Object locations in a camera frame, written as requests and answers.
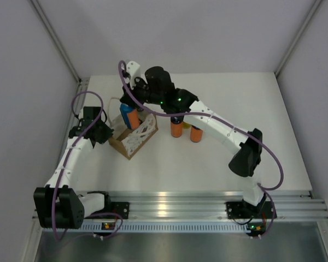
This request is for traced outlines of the jute canvas bag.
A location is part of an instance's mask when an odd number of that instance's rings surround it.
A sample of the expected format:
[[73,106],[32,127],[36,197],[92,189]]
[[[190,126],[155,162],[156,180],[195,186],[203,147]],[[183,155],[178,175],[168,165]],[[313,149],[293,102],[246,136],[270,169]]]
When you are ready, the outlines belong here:
[[113,136],[108,139],[108,142],[113,149],[118,151],[128,160],[130,160],[158,131],[157,119],[155,115],[141,110],[137,110],[137,113],[140,126],[135,130],[130,130],[127,128],[121,112],[114,119],[109,119],[110,127],[114,131]]

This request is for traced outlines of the large orange blue pump bottle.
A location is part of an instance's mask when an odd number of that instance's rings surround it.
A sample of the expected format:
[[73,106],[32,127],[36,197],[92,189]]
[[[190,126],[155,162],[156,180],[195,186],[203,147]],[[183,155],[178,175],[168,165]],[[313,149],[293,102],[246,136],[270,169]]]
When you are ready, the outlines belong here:
[[122,115],[122,118],[124,120],[125,125],[130,130],[135,130],[140,126],[140,121],[138,118],[137,110],[121,103],[120,105],[120,112]]

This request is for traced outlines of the yellow bottle red cap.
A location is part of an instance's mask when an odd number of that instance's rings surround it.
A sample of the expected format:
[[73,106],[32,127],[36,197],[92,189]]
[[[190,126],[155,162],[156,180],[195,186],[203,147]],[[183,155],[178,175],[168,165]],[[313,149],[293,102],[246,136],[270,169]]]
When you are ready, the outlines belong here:
[[190,128],[191,128],[191,124],[183,122],[183,129],[190,129]]

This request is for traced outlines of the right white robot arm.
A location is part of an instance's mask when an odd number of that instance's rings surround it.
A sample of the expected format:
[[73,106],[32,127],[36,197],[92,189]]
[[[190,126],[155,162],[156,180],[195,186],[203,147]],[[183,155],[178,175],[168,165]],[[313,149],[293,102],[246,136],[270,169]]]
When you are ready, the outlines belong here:
[[262,186],[255,170],[261,163],[261,154],[266,150],[280,168],[279,159],[262,142],[262,131],[255,128],[247,131],[236,127],[215,114],[196,95],[176,88],[169,72],[160,66],[149,68],[141,77],[140,66],[134,61],[118,64],[119,77],[124,91],[121,102],[142,109],[155,116],[169,117],[171,121],[185,121],[192,127],[206,132],[226,146],[233,157],[228,167],[243,185],[243,198],[235,202],[228,212],[231,219],[254,219],[262,213],[277,216],[270,188]]

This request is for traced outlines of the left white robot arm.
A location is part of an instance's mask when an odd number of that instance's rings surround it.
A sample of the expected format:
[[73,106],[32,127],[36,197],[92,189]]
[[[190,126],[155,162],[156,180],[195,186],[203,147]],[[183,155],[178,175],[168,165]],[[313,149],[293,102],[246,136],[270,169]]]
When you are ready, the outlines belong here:
[[96,144],[103,144],[113,135],[101,119],[100,106],[86,106],[78,126],[68,135],[65,152],[44,187],[33,193],[41,227],[79,229],[84,218],[95,213],[101,218],[112,214],[113,206],[105,191],[89,191],[78,195],[73,187],[86,175],[84,167],[88,155]]

